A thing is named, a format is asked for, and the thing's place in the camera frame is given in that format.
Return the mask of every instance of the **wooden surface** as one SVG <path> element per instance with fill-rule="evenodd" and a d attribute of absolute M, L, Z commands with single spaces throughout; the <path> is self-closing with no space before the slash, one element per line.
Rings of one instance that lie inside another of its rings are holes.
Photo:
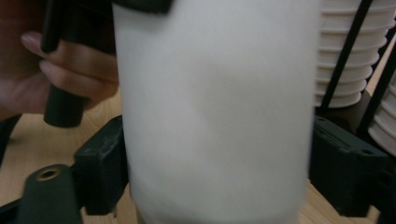
<path fill-rule="evenodd" d="M 21 197 L 25 178 L 39 168 L 56 164 L 72 164 L 74 152 L 110 119 L 121 114 L 120 95 L 117 94 L 84 115 L 82 125 L 75 129 L 50 127 L 41 115 L 23 115 L 9 142 L 0 168 L 0 205 Z M 306 202 L 299 214 L 299 222 L 306 224 L 373 224 L 378 212 L 373 208 L 368 217 L 347 218 L 335 210 L 308 183 Z M 126 190 L 117 209 L 117 217 L 85 217 L 84 223 L 135 224 L 134 203 Z"/>

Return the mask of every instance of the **white cylinder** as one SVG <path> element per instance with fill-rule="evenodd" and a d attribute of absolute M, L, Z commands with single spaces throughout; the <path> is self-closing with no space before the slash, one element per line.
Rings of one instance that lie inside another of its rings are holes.
<path fill-rule="evenodd" d="M 114 6 L 132 197 L 148 224 L 296 223 L 317 0 Z"/>

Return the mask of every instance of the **fingernail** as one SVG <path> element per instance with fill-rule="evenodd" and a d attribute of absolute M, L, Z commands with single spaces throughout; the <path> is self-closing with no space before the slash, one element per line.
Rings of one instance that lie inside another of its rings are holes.
<path fill-rule="evenodd" d="M 43 55 L 40 48 L 41 34 L 38 32 L 26 32 L 21 35 L 22 44 L 34 54 Z"/>
<path fill-rule="evenodd" d="M 40 69 L 44 74 L 48 74 L 50 72 L 50 63 L 47 61 L 41 61 L 40 64 Z"/>

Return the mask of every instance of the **finger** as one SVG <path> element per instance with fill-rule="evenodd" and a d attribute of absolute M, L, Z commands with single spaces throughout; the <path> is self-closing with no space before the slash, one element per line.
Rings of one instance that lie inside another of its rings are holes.
<path fill-rule="evenodd" d="M 54 86 L 94 102 L 113 96 L 118 89 L 116 83 L 82 76 L 48 61 L 42 61 L 40 68 Z"/>
<path fill-rule="evenodd" d="M 46 54 L 40 48 L 41 38 L 40 33 L 27 32 L 21 36 L 21 42 L 34 54 L 67 70 L 110 82 L 118 82 L 115 56 L 62 40 L 56 51 Z"/>

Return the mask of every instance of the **white cylindrical container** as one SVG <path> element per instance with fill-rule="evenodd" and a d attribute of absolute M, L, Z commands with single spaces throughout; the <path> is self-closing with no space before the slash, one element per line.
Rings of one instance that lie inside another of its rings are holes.
<path fill-rule="evenodd" d="M 133 200 L 148 224 L 295 224 L 304 200 L 317 0 L 114 6 Z"/>

